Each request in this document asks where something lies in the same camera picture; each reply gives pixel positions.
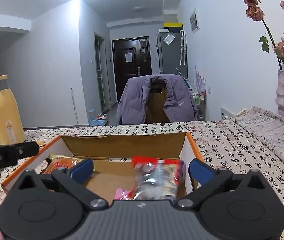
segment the bottle label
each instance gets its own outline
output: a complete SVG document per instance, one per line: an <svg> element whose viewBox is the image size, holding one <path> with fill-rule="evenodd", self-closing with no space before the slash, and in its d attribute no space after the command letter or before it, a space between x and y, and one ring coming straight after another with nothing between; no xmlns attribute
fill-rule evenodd
<svg viewBox="0 0 284 240"><path fill-rule="evenodd" d="M7 121L7 122L5 123L5 125L6 125L6 130L7 130L7 133L8 133L8 137L9 137L10 144L15 144L15 143L17 143L17 139L15 138L14 130L13 130L11 121L10 121L10 120Z"/></svg>

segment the plastic bag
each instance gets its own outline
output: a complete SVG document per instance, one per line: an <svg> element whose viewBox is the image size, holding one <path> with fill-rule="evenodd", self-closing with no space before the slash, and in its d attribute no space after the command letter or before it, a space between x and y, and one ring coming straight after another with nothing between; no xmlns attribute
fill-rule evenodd
<svg viewBox="0 0 284 240"><path fill-rule="evenodd" d="M168 36L163 39L163 41L164 41L166 44L170 45L170 43L171 43L172 41L174 41L175 38L176 38L175 34L174 34L173 32L170 32L170 33L168 34Z"/></svg>
<svg viewBox="0 0 284 240"><path fill-rule="evenodd" d="M132 200L175 201L178 193L180 160L158 160L149 157L134 157L138 186L129 194Z"/></svg>

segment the blue gripper pad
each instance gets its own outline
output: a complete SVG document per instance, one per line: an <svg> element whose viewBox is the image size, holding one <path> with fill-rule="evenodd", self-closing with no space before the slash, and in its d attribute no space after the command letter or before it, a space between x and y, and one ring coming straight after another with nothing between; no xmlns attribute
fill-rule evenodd
<svg viewBox="0 0 284 240"><path fill-rule="evenodd" d="M77 183L83 185L84 182L92 176L93 170L93 161L90 158L87 158L68 169L67 174L71 179L74 179Z"/></svg>
<svg viewBox="0 0 284 240"><path fill-rule="evenodd" d="M215 172L215 169L211 168L199 159L193 159L189 165L189 174L191 179L197 180L201 185L205 185L213 179L215 177Z"/></svg>

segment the snack bag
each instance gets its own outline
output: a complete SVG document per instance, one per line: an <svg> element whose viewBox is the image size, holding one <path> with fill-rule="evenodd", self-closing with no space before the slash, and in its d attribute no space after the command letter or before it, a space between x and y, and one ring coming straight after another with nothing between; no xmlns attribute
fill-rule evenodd
<svg viewBox="0 0 284 240"><path fill-rule="evenodd" d="M82 161L82 159L55 154L50 154L50 159L52 160L52 162L46 168L46 170L42 172L42 174L51 174L52 171L59 167L65 167L69 169L77 165L80 161Z"/></svg>
<svg viewBox="0 0 284 240"><path fill-rule="evenodd" d="M132 161L137 173L138 186L129 194L129 199L176 200L181 174L180 160L137 156Z"/></svg>

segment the dark brown door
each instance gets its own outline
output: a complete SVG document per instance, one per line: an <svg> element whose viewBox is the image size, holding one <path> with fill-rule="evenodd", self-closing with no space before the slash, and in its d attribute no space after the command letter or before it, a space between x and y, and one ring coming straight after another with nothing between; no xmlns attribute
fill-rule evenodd
<svg viewBox="0 0 284 240"><path fill-rule="evenodd" d="M119 102L129 78L152 74L149 37L116 40L112 43L116 93Z"/></svg>

